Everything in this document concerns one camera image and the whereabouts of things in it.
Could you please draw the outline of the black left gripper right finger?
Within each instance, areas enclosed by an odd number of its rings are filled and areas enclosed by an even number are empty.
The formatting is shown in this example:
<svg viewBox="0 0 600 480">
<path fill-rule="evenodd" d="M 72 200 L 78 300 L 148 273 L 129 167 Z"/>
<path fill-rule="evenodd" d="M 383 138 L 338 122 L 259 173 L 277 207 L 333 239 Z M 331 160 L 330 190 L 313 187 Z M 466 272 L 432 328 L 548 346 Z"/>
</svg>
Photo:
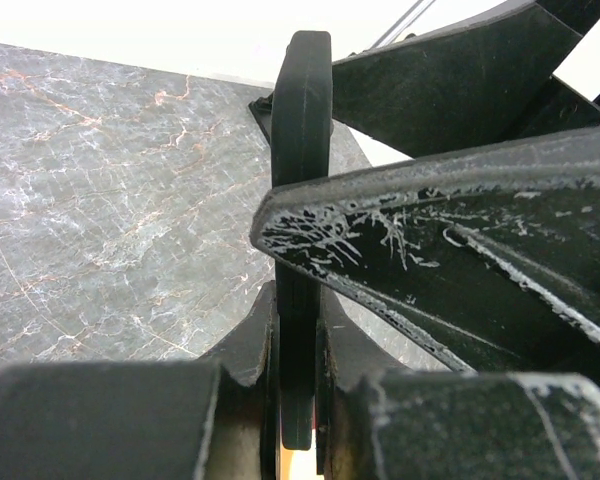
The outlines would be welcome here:
<svg viewBox="0 0 600 480">
<path fill-rule="evenodd" d="M 317 348 L 328 479 L 600 479 L 600 388 L 584 376 L 413 371 L 331 290 Z"/>
</svg>

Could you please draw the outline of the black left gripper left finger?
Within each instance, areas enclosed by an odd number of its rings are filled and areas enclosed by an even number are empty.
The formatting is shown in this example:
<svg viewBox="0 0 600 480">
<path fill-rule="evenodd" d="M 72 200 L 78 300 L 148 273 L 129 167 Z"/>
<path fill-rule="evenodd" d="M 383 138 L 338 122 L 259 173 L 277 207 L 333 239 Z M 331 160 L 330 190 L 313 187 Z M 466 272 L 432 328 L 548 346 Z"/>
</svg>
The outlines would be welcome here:
<svg viewBox="0 0 600 480">
<path fill-rule="evenodd" d="M 0 479 L 272 479 L 275 287 L 195 360 L 0 371 Z"/>
</svg>

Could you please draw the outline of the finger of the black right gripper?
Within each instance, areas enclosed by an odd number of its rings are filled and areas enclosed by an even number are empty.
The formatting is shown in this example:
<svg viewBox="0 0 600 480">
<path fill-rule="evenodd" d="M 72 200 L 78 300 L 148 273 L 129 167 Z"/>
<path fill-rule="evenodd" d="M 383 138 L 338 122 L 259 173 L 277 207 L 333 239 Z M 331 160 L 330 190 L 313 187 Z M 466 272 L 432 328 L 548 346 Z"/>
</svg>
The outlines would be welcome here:
<svg viewBox="0 0 600 480">
<path fill-rule="evenodd" d="M 453 369 L 600 368 L 600 126 L 279 187 L 251 240 Z"/>
<path fill-rule="evenodd" d="M 600 1 L 505 1 L 333 65 L 333 116 L 411 157 L 600 125 L 554 72 Z"/>
</svg>

